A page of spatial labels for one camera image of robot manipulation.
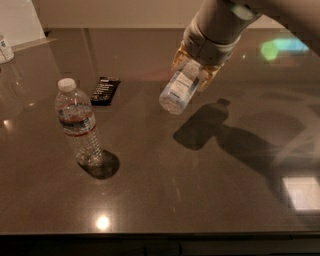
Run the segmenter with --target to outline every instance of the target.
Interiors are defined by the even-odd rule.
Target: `black object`
[[[100,77],[100,81],[90,98],[91,104],[96,106],[110,105],[120,83],[119,78]]]

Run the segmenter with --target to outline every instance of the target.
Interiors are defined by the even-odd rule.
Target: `white bottle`
[[[14,53],[7,39],[0,33],[0,64],[9,62],[14,58]]]
[[[89,97],[71,78],[61,79],[58,88],[55,109],[76,160],[83,167],[102,166],[102,149]]]
[[[179,115],[184,111],[200,83],[200,67],[195,60],[188,60],[160,94],[160,105],[169,113]]]

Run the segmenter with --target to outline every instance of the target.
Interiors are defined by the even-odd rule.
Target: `white bottle cap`
[[[63,78],[59,80],[58,88],[62,92],[71,92],[77,88],[77,85],[72,78]]]

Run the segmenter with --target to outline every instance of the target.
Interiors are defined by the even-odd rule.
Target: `beige wall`
[[[202,0],[33,0],[44,28],[184,28]],[[253,28],[281,27],[262,17]]]

